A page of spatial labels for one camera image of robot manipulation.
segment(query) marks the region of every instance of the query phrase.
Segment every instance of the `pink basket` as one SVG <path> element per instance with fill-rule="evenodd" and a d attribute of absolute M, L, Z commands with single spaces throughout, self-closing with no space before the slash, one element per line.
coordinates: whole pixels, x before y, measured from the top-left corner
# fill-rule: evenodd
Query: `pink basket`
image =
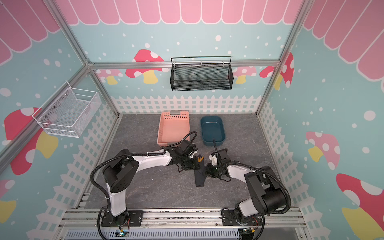
<path fill-rule="evenodd" d="M 178 115 L 170 112 L 161 113 L 157 144 L 167 146 L 181 141 L 189 133 L 189 112 L 181 111 Z"/>

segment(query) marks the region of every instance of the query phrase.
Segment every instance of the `teal plastic container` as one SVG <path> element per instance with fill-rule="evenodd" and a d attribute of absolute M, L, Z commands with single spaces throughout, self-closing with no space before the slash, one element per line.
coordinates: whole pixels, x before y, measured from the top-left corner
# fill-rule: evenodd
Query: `teal plastic container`
<path fill-rule="evenodd" d="M 212 147 L 215 138 L 216 146 L 223 144 L 225 140 L 225 132 L 223 121 L 219 116 L 205 116 L 201 118 L 201 133 L 203 143 L 206 146 Z"/>

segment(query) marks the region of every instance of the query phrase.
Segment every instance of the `white wire mesh basket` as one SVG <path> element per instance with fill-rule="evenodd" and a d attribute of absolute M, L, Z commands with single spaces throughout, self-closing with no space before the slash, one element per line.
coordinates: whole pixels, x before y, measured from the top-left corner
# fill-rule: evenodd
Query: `white wire mesh basket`
<path fill-rule="evenodd" d="M 40 113 L 45 104 L 32 117 L 46 133 L 80 137 L 99 109 L 101 99 L 98 92 L 69 86 Z"/>

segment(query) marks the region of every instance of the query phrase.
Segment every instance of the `black wire mesh basket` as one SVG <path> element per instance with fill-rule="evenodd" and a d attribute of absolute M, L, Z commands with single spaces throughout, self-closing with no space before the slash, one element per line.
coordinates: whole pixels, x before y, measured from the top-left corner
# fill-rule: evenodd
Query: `black wire mesh basket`
<path fill-rule="evenodd" d="M 230 56 L 171 58 L 172 91 L 231 90 Z"/>

